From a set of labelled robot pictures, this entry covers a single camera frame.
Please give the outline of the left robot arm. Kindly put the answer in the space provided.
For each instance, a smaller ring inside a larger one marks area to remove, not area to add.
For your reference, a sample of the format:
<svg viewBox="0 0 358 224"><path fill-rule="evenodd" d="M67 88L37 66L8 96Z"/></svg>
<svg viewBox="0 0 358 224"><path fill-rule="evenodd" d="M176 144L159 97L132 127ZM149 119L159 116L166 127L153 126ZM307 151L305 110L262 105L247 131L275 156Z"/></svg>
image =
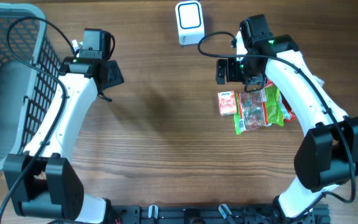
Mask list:
<svg viewBox="0 0 358 224"><path fill-rule="evenodd" d="M37 134L21 154L9 154L3 165L8 202L22 217L58 222L104 223L109 202L85 193L72 167L74 145L89 107L103 90L124 82L115 60L67 57L59 69L58 87Z"/></svg>

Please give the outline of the green gummy candy bag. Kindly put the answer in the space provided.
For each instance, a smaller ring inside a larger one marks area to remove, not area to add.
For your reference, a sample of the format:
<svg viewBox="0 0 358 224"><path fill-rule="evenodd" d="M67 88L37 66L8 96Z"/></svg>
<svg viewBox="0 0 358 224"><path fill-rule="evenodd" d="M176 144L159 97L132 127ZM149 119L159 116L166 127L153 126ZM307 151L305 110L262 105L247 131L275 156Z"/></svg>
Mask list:
<svg viewBox="0 0 358 224"><path fill-rule="evenodd" d="M268 83L262 90L235 93L235 99L236 134L272 124L284 125L284 115L279 104L280 90L273 83Z"/></svg>

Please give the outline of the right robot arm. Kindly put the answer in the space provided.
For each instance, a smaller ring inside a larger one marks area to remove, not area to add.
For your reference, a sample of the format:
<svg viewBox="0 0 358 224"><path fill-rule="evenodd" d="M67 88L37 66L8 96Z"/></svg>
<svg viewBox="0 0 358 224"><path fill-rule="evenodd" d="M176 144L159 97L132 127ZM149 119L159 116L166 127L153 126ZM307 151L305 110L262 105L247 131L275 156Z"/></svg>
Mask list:
<svg viewBox="0 0 358 224"><path fill-rule="evenodd" d="M235 55L217 55L225 63L218 83L267 78L288 102L300 122L304 139L295 158L295 179L276 196L267 220L301 222L318 202L330 195L343 203L356 197L358 176L358 117L338 107L311 74L298 46L289 35L232 36Z"/></svg>

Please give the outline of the small red white box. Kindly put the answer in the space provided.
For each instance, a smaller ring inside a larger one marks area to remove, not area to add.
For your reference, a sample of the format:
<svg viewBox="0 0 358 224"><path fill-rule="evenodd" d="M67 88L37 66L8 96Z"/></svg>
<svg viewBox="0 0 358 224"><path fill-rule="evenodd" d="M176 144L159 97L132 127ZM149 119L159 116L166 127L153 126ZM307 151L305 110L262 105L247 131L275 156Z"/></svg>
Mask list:
<svg viewBox="0 0 358 224"><path fill-rule="evenodd" d="M237 104L234 91L218 93L218 106L221 116L236 114Z"/></svg>

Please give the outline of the red snack bar wrapper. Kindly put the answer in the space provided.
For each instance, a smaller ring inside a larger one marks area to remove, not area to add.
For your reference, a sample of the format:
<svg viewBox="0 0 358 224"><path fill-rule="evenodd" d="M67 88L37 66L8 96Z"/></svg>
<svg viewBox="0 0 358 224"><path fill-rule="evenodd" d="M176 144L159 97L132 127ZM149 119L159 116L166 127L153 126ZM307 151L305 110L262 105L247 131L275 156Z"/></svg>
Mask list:
<svg viewBox="0 0 358 224"><path fill-rule="evenodd" d="M271 80L267 81L264 90L268 123L275 123L283 126L284 123L290 122L296 118L294 112L285 101L281 91Z"/></svg>

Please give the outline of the light teal snack packet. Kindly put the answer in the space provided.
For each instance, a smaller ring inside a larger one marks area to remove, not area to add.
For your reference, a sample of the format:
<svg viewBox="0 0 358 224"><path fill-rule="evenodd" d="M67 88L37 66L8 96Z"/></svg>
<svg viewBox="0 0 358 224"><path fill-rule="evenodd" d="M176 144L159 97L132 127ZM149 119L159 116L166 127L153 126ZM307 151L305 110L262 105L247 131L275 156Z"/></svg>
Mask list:
<svg viewBox="0 0 358 224"><path fill-rule="evenodd" d="M280 110L282 112L282 115L283 115L283 120L291 120L291 115L290 115L290 112L287 110L287 108L285 107L285 104L283 102L283 98L282 98L282 94L280 93L278 95L278 104L279 104L279 107L280 107Z"/></svg>

